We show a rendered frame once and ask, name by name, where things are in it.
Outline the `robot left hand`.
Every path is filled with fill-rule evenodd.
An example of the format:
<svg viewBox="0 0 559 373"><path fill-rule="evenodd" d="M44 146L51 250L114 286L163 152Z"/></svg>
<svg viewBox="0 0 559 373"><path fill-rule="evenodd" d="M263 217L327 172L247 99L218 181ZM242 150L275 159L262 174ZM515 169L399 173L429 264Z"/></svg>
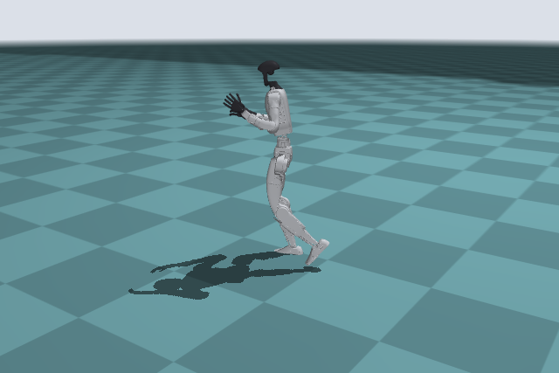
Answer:
<svg viewBox="0 0 559 373"><path fill-rule="evenodd" d="M226 103L224 103L225 106L227 106L228 108L230 108L230 109L231 109L232 111L234 111L234 112L238 112L239 115L240 115L241 117L243 117L241 114L242 114L245 110L247 110L247 111L251 114L251 111L250 111L250 110L248 110L246 107L243 107L243 103L241 103L241 99L240 99L238 93L236 93L236 95L237 95L237 97L238 97L238 100L236 100L236 99L232 96L231 93L229 93L229 95L234 99L234 101L233 101L228 95L226 95L227 99L230 100L230 101L232 102L232 104L231 104L227 99L224 99L228 104L231 105L231 107L230 107L229 105L227 105ZM244 117L243 117L243 118L244 118ZM245 119L245 118L244 118L244 119ZM246 119L245 119L245 120L246 120Z"/></svg>

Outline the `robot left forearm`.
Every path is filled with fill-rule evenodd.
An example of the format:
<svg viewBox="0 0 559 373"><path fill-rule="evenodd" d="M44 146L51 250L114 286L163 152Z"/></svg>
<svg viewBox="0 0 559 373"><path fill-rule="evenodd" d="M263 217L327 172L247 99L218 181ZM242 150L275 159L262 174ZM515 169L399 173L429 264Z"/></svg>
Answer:
<svg viewBox="0 0 559 373"><path fill-rule="evenodd" d="M247 110L245 110L241 114L247 122L253 124L253 126L259 128L259 130L273 130L275 129L275 123L273 121L267 121L265 119L261 119L253 114L250 114Z"/></svg>

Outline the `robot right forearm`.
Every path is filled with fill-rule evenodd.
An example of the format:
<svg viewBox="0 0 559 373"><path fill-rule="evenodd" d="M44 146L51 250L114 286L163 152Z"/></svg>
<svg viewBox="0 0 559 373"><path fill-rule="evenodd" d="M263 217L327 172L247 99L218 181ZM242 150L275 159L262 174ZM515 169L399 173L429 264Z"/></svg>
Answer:
<svg viewBox="0 0 559 373"><path fill-rule="evenodd" d="M255 114L253 114L253 115L255 115ZM257 114L257 115L255 115L255 116L257 116L257 117L259 117L259 118L261 118L261 119L265 119L265 120L269 121L269 118L268 118L268 115L267 115L267 114Z"/></svg>

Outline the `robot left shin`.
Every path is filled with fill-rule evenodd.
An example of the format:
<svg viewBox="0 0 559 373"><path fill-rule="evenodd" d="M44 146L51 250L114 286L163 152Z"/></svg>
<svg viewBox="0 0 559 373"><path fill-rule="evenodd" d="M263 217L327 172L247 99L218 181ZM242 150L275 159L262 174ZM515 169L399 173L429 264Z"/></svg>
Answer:
<svg viewBox="0 0 559 373"><path fill-rule="evenodd" d="M280 220L274 218L278 223L280 223L283 227L285 227L288 231L290 231L294 236L302 239L307 244L310 244L314 249L319 244L317 241L307 232L306 226L300 222L300 220L294 215L291 214L287 208L280 207L276 211L276 216ZM314 244L314 245L312 245ZM316 245L318 244L318 245Z"/></svg>

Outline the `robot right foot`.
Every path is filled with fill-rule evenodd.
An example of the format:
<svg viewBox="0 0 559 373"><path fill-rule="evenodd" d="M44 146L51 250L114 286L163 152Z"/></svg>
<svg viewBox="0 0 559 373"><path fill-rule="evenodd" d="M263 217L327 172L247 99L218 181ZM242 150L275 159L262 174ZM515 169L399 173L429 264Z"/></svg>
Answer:
<svg viewBox="0 0 559 373"><path fill-rule="evenodd" d="M301 255L303 254L303 250L300 246L293 246L293 248L289 248L289 245L280 249L275 249L275 252L280 252L280 253L289 253L289 254L296 254L296 255Z"/></svg>

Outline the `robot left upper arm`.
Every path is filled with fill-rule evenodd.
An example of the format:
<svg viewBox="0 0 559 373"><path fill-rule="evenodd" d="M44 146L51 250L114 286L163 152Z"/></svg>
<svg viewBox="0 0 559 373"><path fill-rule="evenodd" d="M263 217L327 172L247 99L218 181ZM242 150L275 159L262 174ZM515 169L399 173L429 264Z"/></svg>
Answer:
<svg viewBox="0 0 559 373"><path fill-rule="evenodd" d="M267 103L269 106L269 116L271 121L275 123L275 129L267 130L270 134L275 134L280 126L280 93L270 93L267 96Z"/></svg>

